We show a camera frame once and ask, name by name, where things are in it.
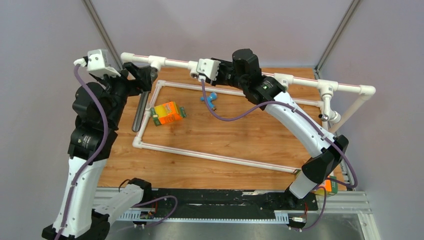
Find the black long-handle water faucet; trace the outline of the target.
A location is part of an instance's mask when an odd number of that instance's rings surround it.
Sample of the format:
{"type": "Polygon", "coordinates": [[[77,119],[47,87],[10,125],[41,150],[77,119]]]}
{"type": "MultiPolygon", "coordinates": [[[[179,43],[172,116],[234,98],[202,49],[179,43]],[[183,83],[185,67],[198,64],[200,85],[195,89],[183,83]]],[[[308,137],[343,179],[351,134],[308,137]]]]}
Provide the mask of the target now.
{"type": "Polygon", "coordinates": [[[151,66],[145,66],[137,70],[134,79],[135,89],[139,94],[139,101],[134,115],[132,131],[138,132],[141,129],[145,109],[149,95],[152,91],[153,83],[158,77],[158,70],[151,66]]]}

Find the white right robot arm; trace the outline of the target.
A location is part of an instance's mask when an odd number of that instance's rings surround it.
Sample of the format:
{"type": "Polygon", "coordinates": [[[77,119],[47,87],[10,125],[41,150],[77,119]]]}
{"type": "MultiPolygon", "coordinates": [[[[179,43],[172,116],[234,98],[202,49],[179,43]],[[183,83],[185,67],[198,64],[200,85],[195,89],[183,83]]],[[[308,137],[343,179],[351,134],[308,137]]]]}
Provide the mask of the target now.
{"type": "Polygon", "coordinates": [[[305,196],[323,183],[345,158],[348,139],[323,129],[293,101],[287,87],[263,74],[259,58],[249,48],[236,50],[232,60],[212,58],[211,66],[198,67],[204,82],[242,90],[245,98],[282,123],[305,147],[310,159],[304,163],[285,195],[286,205],[299,209],[305,196]]]}

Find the white PVC pipe frame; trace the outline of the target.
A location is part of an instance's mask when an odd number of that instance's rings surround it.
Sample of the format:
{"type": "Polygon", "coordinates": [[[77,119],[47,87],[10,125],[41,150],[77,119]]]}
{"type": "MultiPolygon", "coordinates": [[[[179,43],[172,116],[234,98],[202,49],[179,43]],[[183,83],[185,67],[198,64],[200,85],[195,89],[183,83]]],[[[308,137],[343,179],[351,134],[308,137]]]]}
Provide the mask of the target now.
{"type": "MultiPolygon", "coordinates": [[[[188,69],[190,71],[190,76],[194,79],[198,80],[198,73],[196,71],[196,67],[198,64],[198,61],[182,61],[182,60],[174,60],[174,59],[168,59],[166,57],[162,56],[143,56],[143,55],[136,55],[133,53],[124,52],[120,56],[121,60],[124,62],[133,62],[133,63],[145,63],[149,64],[151,67],[160,70],[162,67],[176,67],[176,68],[182,68],[182,69],[188,69]]],[[[271,76],[276,78],[278,81],[284,85],[287,90],[288,86],[295,84],[295,85],[302,85],[307,87],[314,87],[319,91],[320,97],[324,94],[330,94],[334,95],[335,91],[342,91],[342,92],[348,92],[348,93],[355,93],[358,94],[358,99],[349,107],[349,109],[345,112],[345,114],[341,115],[341,120],[338,123],[332,124],[332,127],[330,129],[325,129],[323,126],[321,126],[323,129],[327,130],[328,132],[335,134],[335,132],[367,101],[369,100],[375,93],[376,88],[370,85],[350,85],[350,84],[342,84],[338,83],[336,81],[331,80],[324,80],[324,79],[308,79],[308,78],[299,78],[294,77],[293,75],[289,74],[283,74],[283,73],[263,73],[266,76],[271,76]]],[[[160,80],[156,84],[156,88],[153,93],[153,100],[157,99],[157,96],[160,91],[160,87],[162,86],[168,86],[168,87],[174,87],[174,88],[182,88],[182,89],[189,89],[189,90],[196,90],[196,91],[202,91],[203,93],[207,91],[217,91],[221,94],[227,94],[227,95],[234,95],[234,96],[244,96],[243,91],[227,85],[216,85],[210,87],[206,87],[204,85],[202,86],[196,86],[192,84],[183,84],[183,83],[175,83],[175,82],[168,82],[164,80],[160,80]]],[[[302,100],[302,99],[293,99],[297,105],[302,108],[302,105],[312,105],[313,102],[310,100],[302,100]]],[[[322,110],[322,98],[317,102],[317,106],[322,110]]]]}

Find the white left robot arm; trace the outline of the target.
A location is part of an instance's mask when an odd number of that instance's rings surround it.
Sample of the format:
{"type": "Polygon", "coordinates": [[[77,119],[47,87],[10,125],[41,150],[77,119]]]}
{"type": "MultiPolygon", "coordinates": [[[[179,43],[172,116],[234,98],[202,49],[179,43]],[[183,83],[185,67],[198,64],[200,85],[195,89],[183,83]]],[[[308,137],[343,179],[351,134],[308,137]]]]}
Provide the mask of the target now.
{"type": "Polygon", "coordinates": [[[156,77],[152,67],[126,62],[117,75],[102,73],[93,82],[80,82],[72,104],[77,116],[67,151],[64,198],[56,220],[42,231],[44,239],[104,240],[112,224],[129,208],[152,203],[151,183],[132,178],[106,203],[93,206],[127,100],[148,94],[156,77]]]}

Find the orange box near right arm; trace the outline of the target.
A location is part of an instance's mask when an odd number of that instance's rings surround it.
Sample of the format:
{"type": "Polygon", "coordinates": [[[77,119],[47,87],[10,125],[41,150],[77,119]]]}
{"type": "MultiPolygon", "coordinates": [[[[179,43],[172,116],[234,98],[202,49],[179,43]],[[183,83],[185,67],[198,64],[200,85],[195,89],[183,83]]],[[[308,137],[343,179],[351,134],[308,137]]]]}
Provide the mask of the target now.
{"type": "Polygon", "coordinates": [[[325,194],[327,195],[327,197],[336,195],[339,192],[339,187],[338,183],[336,183],[335,180],[337,180],[335,176],[329,176],[329,179],[326,179],[313,192],[319,196],[324,196],[325,194]]]}

